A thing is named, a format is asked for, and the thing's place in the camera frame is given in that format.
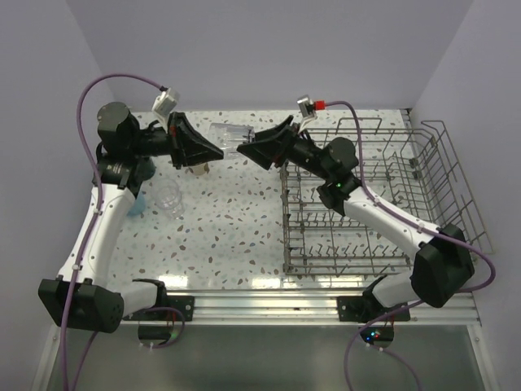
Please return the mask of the beige cup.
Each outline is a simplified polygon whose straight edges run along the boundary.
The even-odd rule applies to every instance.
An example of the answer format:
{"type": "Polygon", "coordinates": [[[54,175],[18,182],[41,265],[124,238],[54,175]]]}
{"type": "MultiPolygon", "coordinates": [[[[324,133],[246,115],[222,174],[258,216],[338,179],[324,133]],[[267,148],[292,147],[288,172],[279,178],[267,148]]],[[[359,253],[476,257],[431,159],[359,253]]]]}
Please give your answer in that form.
{"type": "Polygon", "coordinates": [[[208,163],[192,165],[189,167],[190,172],[195,176],[202,176],[209,172],[208,163]]]}

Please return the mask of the dark teal mug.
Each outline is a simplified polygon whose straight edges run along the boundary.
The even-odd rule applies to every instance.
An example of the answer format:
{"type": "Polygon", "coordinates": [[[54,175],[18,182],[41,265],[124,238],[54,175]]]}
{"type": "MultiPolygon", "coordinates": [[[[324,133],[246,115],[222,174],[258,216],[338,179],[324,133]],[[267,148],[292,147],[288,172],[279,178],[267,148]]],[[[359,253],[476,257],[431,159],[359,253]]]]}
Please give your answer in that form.
{"type": "Polygon", "coordinates": [[[143,157],[138,162],[137,177],[139,180],[150,180],[155,175],[155,164],[150,157],[143,157]]]}

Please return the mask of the clear glass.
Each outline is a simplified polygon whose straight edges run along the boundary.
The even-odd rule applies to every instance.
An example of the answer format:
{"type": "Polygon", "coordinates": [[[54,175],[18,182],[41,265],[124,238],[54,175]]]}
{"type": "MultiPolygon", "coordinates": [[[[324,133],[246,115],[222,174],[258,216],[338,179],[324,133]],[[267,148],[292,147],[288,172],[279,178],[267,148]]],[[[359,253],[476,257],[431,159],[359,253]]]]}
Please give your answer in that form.
{"type": "Polygon", "coordinates": [[[208,130],[208,140],[223,151],[225,160],[238,159],[241,154],[237,147],[250,143],[255,138],[255,131],[249,125],[212,123],[208,130]]]}
{"type": "Polygon", "coordinates": [[[172,219],[179,219],[185,211],[179,185],[173,179],[162,178],[156,181],[153,187],[154,201],[158,209],[172,219]]]}

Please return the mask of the light blue mug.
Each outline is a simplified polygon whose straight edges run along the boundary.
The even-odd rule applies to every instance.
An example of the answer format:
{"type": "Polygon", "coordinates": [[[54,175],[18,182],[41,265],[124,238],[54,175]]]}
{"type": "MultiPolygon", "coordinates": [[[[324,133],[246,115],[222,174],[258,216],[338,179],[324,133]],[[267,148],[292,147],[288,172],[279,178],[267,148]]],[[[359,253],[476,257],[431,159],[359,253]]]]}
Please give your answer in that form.
{"type": "Polygon", "coordinates": [[[146,209],[146,199],[143,193],[139,192],[132,207],[127,212],[128,217],[136,217],[141,215],[146,209]]]}

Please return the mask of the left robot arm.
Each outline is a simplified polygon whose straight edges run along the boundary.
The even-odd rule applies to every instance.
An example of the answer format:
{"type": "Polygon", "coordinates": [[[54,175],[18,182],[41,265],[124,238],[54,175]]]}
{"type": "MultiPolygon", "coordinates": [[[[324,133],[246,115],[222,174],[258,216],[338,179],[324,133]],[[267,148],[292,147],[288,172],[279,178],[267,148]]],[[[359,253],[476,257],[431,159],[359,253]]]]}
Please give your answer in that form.
{"type": "Polygon", "coordinates": [[[135,279],[123,292],[107,289],[109,265],[122,224],[155,170],[168,156],[175,169],[220,160],[223,152],[197,132],[186,114],[169,114],[166,126],[143,129],[121,102],[98,112],[96,169],[90,206],[71,254],[54,279],[43,279],[38,296],[62,329],[114,332],[125,317],[142,311],[162,319],[169,310],[164,283],[135,279]]]}

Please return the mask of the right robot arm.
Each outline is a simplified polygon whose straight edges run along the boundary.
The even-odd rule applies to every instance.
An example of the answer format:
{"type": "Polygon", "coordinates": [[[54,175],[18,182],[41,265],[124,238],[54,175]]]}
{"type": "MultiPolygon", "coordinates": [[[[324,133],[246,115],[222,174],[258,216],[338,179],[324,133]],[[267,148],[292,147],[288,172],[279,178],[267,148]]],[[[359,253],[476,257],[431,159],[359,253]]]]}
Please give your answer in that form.
{"type": "Polygon", "coordinates": [[[376,230],[413,262],[410,271],[380,277],[364,290],[355,307],[360,318],[382,319],[411,301],[443,307],[475,273],[463,231],[423,221],[377,196],[354,172],[360,163],[351,140],[337,137],[318,147],[299,130],[287,118],[237,151],[263,169],[291,162],[323,179],[317,193],[327,209],[376,230]]]}

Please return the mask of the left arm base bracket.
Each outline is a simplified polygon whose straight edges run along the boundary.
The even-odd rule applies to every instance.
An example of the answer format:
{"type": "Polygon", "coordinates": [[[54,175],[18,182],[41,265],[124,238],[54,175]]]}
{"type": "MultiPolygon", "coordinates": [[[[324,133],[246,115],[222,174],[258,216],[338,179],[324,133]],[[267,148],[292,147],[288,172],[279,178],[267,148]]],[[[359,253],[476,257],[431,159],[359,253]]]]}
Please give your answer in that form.
{"type": "MultiPolygon", "coordinates": [[[[168,296],[165,302],[166,307],[174,308],[181,312],[186,322],[193,320],[193,313],[195,309],[195,298],[193,296],[168,296]]],[[[181,316],[177,313],[167,310],[165,319],[168,322],[175,323],[181,320],[181,316]]]]}

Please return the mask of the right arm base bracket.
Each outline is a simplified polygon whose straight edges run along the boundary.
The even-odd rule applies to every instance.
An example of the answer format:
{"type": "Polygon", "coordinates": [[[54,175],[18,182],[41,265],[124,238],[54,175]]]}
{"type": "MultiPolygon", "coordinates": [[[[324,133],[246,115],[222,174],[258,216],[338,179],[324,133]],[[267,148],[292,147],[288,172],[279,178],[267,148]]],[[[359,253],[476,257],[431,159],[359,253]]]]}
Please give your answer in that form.
{"type": "Polygon", "coordinates": [[[340,322],[364,323],[366,305],[362,296],[336,297],[336,308],[340,322]]]}

